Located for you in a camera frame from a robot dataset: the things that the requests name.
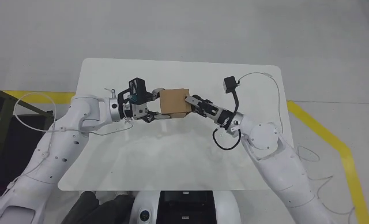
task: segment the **cardboard box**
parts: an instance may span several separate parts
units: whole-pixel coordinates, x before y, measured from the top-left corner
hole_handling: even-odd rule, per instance
[[[191,112],[191,105],[185,101],[190,90],[185,88],[160,91],[160,108],[162,114],[172,118],[182,118]]]

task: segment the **gray floor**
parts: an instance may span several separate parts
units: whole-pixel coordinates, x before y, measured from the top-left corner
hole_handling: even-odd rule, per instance
[[[369,205],[369,0],[0,0],[0,89],[74,92],[87,57],[279,66],[287,99],[351,147]],[[293,115],[291,127],[322,158],[309,173],[334,174],[324,201],[349,210],[338,153]],[[292,223],[270,191],[235,194],[244,223]],[[56,191],[46,223],[75,198]]]

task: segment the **black panel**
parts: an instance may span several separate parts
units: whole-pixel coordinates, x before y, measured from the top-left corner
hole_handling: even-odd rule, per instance
[[[212,191],[161,191],[157,224],[216,224]]]
[[[0,111],[2,110],[2,106],[4,104],[5,99],[4,98],[0,98]]]
[[[42,115],[20,115],[19,117],[36,129],[45,128],[46,117]],[[29,129],[15,117],[12,118],[4,149],[0,154],[0,195],[3,194],[6,186],[26,168],[43,135],[43,132]]]
[[[129,81],[130,95],[132,104],[144,104],[148,101],[150,93],[146,91],[146,84],[143,79],[135,78]]]
[[[224,78],[225,93],[228,94],[236,90],[238,84],[234,76]]]
[[[221,114],[219,115],[219,118],[217,120],[218,124],[224,124],[225,119],[229,118],[228,122],[226,125],[224,125],[224,129],[227,130],[229,127],[229,124],[231,123],[230,120],[232,121],[233,119],[233,113],[231,111],[228,111],[226,109],[224,109]]]

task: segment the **white tabletop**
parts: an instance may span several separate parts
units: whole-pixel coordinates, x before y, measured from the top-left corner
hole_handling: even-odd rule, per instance
[[[108,97],[110,93],[104,88],[114,88],[118,93],[128,88],[128,81],[139,77],[146,81],[148,91],[189,88],[191,95],[233,110],[234,100],[225,94],[223,78],[238,79],[250,72],[265,72],[277,81],[284,134],[293,145],[281,70],[276,66],[88,58],[82,64],[77,94]],[[255,122],[272,121],[280,128],[278,93],[270,78],[249,75],[237,93],[239,112]],[[160,111],[159,100],[148,103],[148,107]],[[121,127],[123,122],[99,132]],[[150,124],[135,121],[132,129],[108,136],[90,135],[89,143],[58,186],[64,191],[269,189],[241,144],[232,151],[215,145],[215,127],[212,120],[189,114]],[[217,138],[225,147],[236,141],[220,135]]]

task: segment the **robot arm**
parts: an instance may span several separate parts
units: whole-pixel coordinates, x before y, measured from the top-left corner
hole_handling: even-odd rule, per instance
[[[312,192],[307,172],[299,157],[273,123],[256,124],[246,115],[233,114],[197,95],[188,96],[186,101],[193,106],[193,112],[211,118],[233,137],[241,133],[244,149],[296,223],[335,224]],[[261,158],[257,157],[254,151],[270,148],[276,150]]]
[[[150,123],[169,119],[169,115],[149,111],[146,104],[160,96],[163,88],[146,92],[145,82],[136,78],[129,82],[129,89],[111,98],[93,95],[74,96],[68,112],[39,141],[28,166],[23,173],[7,186],[0,198],[0,224],[41,224],[46,202],[56,184],[78,158],[86,146],[89,133],[101,127],[132,118]],[[105,116],[100,114],[104,104]]]

